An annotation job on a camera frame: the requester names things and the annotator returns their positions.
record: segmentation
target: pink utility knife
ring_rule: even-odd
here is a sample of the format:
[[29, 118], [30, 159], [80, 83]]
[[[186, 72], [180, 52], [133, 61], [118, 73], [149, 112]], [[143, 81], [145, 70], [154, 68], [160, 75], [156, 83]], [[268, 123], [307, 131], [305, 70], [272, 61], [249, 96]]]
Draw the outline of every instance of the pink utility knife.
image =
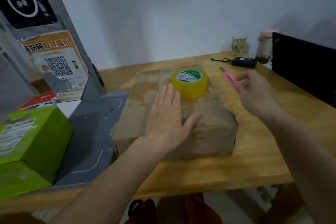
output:
[[226, 72], [223, 67], [220, 67], [219, 69], [223, 72], [223, 76], [227, 79], [229, 84], [233, 86], [237, 82], [236, 79], [229, 72]]

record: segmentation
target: laptop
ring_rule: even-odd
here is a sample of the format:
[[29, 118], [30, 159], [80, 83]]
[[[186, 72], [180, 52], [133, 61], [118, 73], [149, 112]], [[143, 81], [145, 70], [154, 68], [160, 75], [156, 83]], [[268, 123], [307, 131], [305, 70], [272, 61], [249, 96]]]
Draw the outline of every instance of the laptop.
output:
[[336, 108], [336, 50], [273, 32], [272, 70]]

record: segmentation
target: desk surface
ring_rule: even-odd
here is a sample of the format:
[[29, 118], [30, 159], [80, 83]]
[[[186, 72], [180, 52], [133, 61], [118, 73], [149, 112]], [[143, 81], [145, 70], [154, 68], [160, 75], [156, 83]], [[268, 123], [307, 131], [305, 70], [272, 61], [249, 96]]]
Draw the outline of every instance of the desk surface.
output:
[[[227, 53], [217, 53], [100, 71], [107, 90], [116, 90], [130, 88], [134, 75], [140, 71], [202, 64], [222, 102], [236, 114], [239, 123], [232, 155], [162, 162], [142, 184], [134, 198], [164, 197], [292, 181], [272, 134], [242, 107], [236, 92], [218, 68], [223, 66], [233, 75], [246, 69], [210, 60], [224, 57], [232, 58]], [[256, 70], [272, 85], [284, 109], [336, 154], [336, 109], [261, 64], [257, 64]], [[0, 212], [57, 209], [70, 202], [81, 190], [82, 188], [75, 188], [47, 193], [33, 192], [4, 199], [0, 201]]]

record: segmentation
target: hand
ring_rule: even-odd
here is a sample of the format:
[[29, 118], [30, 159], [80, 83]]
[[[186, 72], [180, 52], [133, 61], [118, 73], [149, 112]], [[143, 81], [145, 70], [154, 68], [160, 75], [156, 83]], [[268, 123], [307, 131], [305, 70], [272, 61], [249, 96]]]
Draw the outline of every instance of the hand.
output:
[[248, 70], [236, 77], [237, 82], [233, 87], [237, 91], [245, 109], [258, 118], [267, 118], [272, 112], [282, 110], [271, 86], [255, 70]]
[[173, 85], [163, 86], [158, 93], [147, 117], [145, 140], [162, 150], [166, 155], [176, 149], [188, 136], [196, 124], [198, 115], [190, 116], [182, 125], [180, 93], [173, 97]]

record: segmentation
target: gray machine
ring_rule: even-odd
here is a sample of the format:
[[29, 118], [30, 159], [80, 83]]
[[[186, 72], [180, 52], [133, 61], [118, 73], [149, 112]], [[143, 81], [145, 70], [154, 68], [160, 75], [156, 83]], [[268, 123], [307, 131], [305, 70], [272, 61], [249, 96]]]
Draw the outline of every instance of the gray machine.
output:
[[0, 0], [0, 10], [2, 21], [17, 40], [61, 30], [70, 32], [89, 76], [82, 102], [69, 119], [74, 129], [72, 138], [56, 182], [48, 189], [91, 182], [110, 164], [114, 148], [109, 134], [119, 120], [129, 91], [104, 94], [62, 0]]

